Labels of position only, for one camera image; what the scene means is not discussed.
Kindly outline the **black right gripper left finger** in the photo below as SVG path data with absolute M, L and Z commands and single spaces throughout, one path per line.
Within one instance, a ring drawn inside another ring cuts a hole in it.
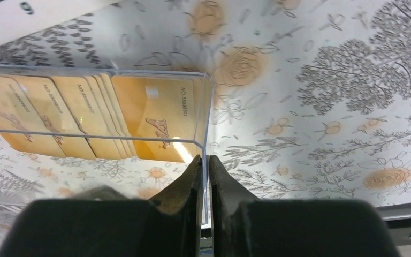
M 18 215 L 0 256 L 198 256 L 202 207 L 203 164 L 196 156 L 147 200 L 100 187 L 33 201 Z

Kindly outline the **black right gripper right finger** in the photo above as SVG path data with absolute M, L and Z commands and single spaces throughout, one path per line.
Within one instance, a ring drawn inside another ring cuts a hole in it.
M 385 222 L 360 200 L 262 200 L 209 157 L 215 256 L 398 256 Z

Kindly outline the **clear box of cards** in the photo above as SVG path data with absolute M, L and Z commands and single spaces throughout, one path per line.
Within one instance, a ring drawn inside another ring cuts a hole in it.
M 213 88 L 204 72 L 0 65 L 0 204 L 149 199 L 205 155 Z

